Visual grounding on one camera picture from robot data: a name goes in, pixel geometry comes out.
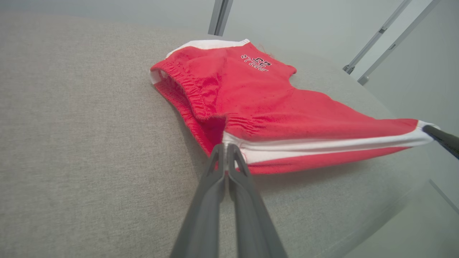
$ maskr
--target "garment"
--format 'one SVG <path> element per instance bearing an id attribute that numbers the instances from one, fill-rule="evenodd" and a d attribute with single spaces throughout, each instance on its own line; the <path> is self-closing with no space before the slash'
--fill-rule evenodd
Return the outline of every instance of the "garment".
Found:
<path id="1" fill-rule="evenodd" d="M 239 146 L 254 174 L 337 165 L 432 141 L 415 119 L 374 119 L 329 96 L 298 90 L 297 70 L 249 40 L 191 41 L 151 69 L 157 90 L 180 112 L 207 155 Z"/>

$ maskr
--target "gray fabric surface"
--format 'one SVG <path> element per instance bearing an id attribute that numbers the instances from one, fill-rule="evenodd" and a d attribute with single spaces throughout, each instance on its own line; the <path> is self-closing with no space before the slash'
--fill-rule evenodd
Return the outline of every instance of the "gray fabric surface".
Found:
<path id="1" fill-rule="evenodd" d="M 206 157 L 148 69 L 187 32 L 0 14 L 0 257 L 167 257 Z M 390 113 L 338 67 L 275 54 L 295 87 Z M 429 169 L 421 148 L 257 187 L 294 257 L 341 256 L 387 221 Z M 220 257 L 235 257 L 221 204 Z"/>

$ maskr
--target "embroidered logo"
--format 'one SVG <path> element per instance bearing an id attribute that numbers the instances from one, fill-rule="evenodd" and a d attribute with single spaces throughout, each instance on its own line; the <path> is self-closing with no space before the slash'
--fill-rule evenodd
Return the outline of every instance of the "embroidered logo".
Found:
<path id="1" fill-rule="evenodd" d="M 270 62 L 263 60 L 260 57 L 257 58 L 250 58 L 248 55 L 241 55 L 242 59 L 245 59 L 244 62 L 249 62 L 249 65 L 255 69 L 258 69 L 262 72 L 264 71 L 269 71 L 268 69 L 265 69 L 265 67 L 268 67 L 271 65 Z"/>

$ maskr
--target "red fabric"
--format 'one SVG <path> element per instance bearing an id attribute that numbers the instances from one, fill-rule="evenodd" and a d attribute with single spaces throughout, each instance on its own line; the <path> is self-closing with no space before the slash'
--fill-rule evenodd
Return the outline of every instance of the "red fabric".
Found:
<path id="1" fill-rule="evenodd" d="M 413 131 L 418 122 L 377 120 L 323 93 L 298 90 L 289 82 L 297 70 L 260 52 L 251 43 L 211 50 L 185 47 L 154 65 L 151 71 L 154 70 L 163 70 L 168 75 L 155 86 L 177 108 L 207 155 L 221 143 L 223 131 L 249 141 L 355 139 L 402 135 Z M 362 160 L 401 149 L 325 154 L 338 159 L 324 159 L 312 167 Z M 318 155 L 300 158 L 321 159 Z M 266 164 L 273 163 L 249 167 L 255 173 L 312 168 L 276 168 Z"/>

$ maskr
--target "white stripe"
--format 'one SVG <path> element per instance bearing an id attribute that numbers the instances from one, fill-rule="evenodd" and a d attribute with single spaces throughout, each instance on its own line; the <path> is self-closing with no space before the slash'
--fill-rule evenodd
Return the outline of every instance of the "white stripe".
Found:
<path id="1" fill-rule="evenodd" d="M 181 47 L 175 49 L 174 51 L 170 52 L 166 58 L 168 58 L 171 54 L 175 51 L 180 50 L 182 48 L 192 46 L 199 49 L 215 49 L 215 48 L 225 48 L 225 47 L 234 47 L 234 46 L 243 46 L 249 43 L 250 40 L 245 39 L 243 41 L 226 41 L 226 40 L 219 40 L 219 39 L 208 39 L 208 40 L 193 40 Z"/>
<path id="2" fill-rule="evenodd" d="M 365 151 L 389 147 L 414 147 L 427 144 L 433 139 L 422 131 L 422 127 L 436 125 L 418 121 L 416 128 L 409 133 L 363 139 L 295 139 L 253 142 L 240 139 L 223 132 L 222 142 L 236 144 L 244 155 L 247 164 L 288 157 Z"/>

